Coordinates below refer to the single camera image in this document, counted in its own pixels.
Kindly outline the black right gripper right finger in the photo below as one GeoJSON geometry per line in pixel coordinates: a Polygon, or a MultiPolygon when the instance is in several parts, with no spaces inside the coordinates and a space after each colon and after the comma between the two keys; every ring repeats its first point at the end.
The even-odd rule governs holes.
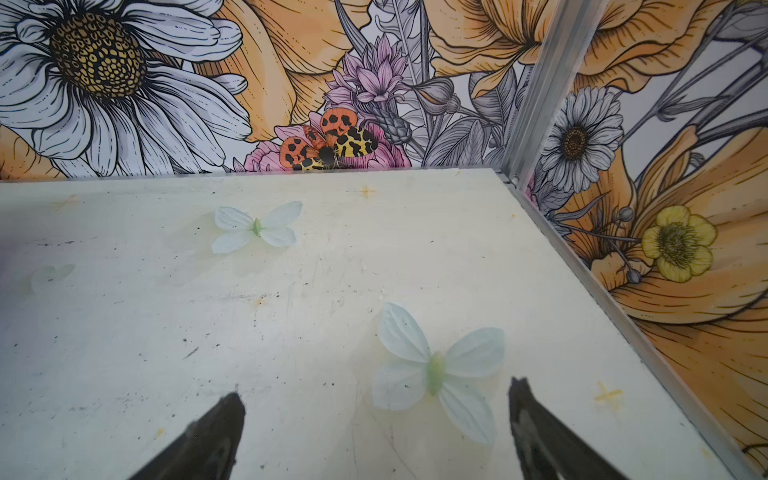
{"type": "Polygon", "coordinates": [[[511,434],[525,479],[626,478],[541,404],[526,378],[511,379],[508,408],[511,434]]]}

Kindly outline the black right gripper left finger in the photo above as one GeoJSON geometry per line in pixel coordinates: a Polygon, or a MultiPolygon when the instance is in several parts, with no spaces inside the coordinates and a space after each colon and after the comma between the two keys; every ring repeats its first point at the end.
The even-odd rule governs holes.
{"type": "Polygon", "coordinates": [[[130,480],[229,479],[245,416],[239,394],[228,393],[130,480]]]}

